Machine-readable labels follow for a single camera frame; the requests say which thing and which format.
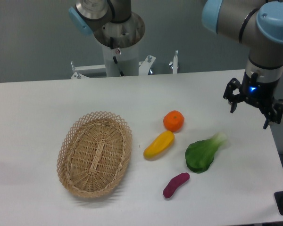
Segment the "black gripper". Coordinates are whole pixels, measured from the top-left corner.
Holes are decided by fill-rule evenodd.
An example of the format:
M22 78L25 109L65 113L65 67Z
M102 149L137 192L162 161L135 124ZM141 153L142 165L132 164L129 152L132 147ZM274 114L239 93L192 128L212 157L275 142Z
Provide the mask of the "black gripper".
M270 123L280 124L283 117L283 99L274 98L279 79L267 83L252 82L246 71L244 71L242 84L236 78L228 82L223 98L231 106L230 113L234 113L238 103L245 102L260 109L266 119L263 129L266 129Z

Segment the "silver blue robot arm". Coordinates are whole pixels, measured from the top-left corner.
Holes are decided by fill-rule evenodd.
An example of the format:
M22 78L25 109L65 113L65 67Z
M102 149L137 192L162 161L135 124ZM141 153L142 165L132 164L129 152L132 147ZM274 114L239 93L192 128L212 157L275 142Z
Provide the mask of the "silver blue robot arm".
M152 58L141 65L137 59L145 24L129 0L78 0L68 13L81 33L102 46L108 77L148 74ZM208 0L201 21L250 48L243 80L231 79L224 92L231 111L245 102L261 111L266 126L280 123L283 99L275 99L274 91L283 73L283 1Z

